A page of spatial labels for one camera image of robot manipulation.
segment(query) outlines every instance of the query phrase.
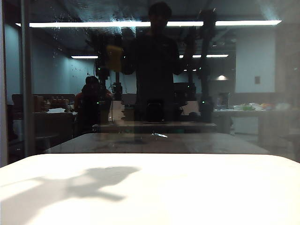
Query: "ceiling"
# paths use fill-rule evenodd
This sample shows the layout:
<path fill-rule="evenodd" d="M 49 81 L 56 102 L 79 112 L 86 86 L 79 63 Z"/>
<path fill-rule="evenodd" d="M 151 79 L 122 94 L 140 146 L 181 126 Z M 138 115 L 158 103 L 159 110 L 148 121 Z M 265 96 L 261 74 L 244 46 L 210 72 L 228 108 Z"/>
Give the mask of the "ceiling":
<path fill-rule="evenodd" d="M 6 0 L 15 6 L 19 13 L 18 0 Z M 46 22 L 110 22 L 137 20 L 147 21 L 148 8 L 157 0 L 30 0 L 30 21 Z M 299 0 L 165 0 L 171 7 L 171 21 L 193 21 L 204 8 L 216 8 L 218 20 L 283 20 L 285 23 L 300 23 Z M 19 16 L 11 17 L 11 23 L 19 23 Z M 216 53 L 234 51 L 237 28 L 222 27 L 217 29 L 214 39 Z M 93 49 L 87 44 L 89 29 L 61 28 L 41 29 L 53 38 L 59 48 L 70 53 L 88 53 Z M 142 33 L 145 28 L 136 30 L 123 29 L 124 39 L 132 39 L 134 34 Z M 167 28 L 166 33 L 178 41 L 185 36 L 187 28 Z M 97 29 L 106 34 L 121 33 L 120 29 Z"/>

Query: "tabletop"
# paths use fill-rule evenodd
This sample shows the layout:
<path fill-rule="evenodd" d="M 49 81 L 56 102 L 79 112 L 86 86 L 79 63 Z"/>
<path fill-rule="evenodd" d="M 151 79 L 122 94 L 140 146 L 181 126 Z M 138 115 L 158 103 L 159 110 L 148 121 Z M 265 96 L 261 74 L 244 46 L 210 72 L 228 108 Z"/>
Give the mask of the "tabletop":
<path fill-rule="evenodd" d="M 214 153 L 269 154 L 269 151 L 227 134 L 85 134 L 46 153 Z"/>
<path fill-rule="evenodd" d="M 299 177 L 270 155 L 37 155 L 0 168 L 1 224 L 298 225 Z"/>
<path fill-rule="evenodd" d="M 147 132 L 164 132 L 174 133 L 174 131 L 184 130 L 189 133 L 206 133 L 215 132 L 217 126 L 213 123 L 189 122 L 189 121 L 174 121 L 165 123 L 151 123 L 146 121 L 126 121 L 118 120 L 114 123 L 95 124 L 93 125 L 95 132 L 109 133 L 109 132 L 126 132 L 134 131 L 134 133 Z"/>

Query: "glass window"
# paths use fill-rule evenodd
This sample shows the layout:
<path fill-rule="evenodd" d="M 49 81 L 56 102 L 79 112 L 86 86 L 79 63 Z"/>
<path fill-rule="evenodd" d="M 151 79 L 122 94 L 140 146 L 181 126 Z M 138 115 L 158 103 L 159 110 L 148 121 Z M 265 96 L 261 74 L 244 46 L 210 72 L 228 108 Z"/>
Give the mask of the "glass window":
<path fill-rule="evenodd" d="M 21 7 L 5 0 L 9 162 L 105 152 L 299 161 L 298 9 L 293 0 L 31 1 L 24 80 Z"/>

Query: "ceiling light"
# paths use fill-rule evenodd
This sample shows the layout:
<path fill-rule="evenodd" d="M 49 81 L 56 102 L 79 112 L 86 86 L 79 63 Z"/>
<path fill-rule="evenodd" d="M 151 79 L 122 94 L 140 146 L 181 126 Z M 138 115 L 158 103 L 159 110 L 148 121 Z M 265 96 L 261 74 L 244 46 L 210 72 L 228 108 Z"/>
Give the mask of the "ceiling light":
<path fill-rule="evenodd" d="M 224 75 L 218 76 L 216 79 L 216 81 L 228 81 L 228 78 Z"/>
<path fill-rule="evenodd" d="M 282 20 L 243 20 L 243 21 L 217 21 L 216 26 L 271 26 Z"/>
<path fill-rule="evenodd" d="M 254 21 L 217 21 L 216 26 L 270 26 L 277 25 L 281 20 L 254 20 Z M 150 22 L 117 21 L 117 22 L 31 22 L 30 27 L 149 27 Z M 203 26 L 202 21 L 170 21 L 168 27 Z"/>
<path fill-rule="evenodd" d="M 73 59 L 98 59 L 98 56 L 93 56 L 93 55 L 90 55 L 90 56 L 85 56 L 85 55 L 82 55 L 82 56 L 71 56 Z"/>
<path fill-rule="evenodd" d="M 207 58 L 226 58 L 228 54 L 223 55 L 207 55 Z M 193 58 L 201 58 L 201 55 L 193 55 Z"/>

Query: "table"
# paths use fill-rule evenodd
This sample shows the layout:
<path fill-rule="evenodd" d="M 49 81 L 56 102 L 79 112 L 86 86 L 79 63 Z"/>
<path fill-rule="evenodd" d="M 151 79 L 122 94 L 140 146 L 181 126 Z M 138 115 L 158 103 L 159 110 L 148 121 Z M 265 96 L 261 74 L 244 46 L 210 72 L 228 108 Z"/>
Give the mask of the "table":
<path fill-rule="evenodd" d="M 214 153 L 269 154 L 270 152 L 226 134 L 85 134 L 52 147 L 45 153 Z"/>
<path fill-rule="evenodd" d="M 286 147 L 286 141 L 280 138 L 289 133 L 290 125 L 300 115 L 299 110 L 261 110 L 261 111 L 214 111 L 213 118 L 221 118 L 218 128 L 222 133 L 230 134 L 231 117 L 257 117 L 258 142 L 260 146 Z"/>
<path fill-rule="evenodd" d="M 1 224 L 298 225 L 299 177 L 269 155 L 37 155 L 0 168 Z"/>
<path fill-rule="evenodd" d="M 98 133 L 207 133 L 216 132 L 217 126 L 213 123 L 200 122 L 166 122 L 149 123 L 143 121 L 116 121 L 109 124 L 95 124 L 92 127 Z"/>

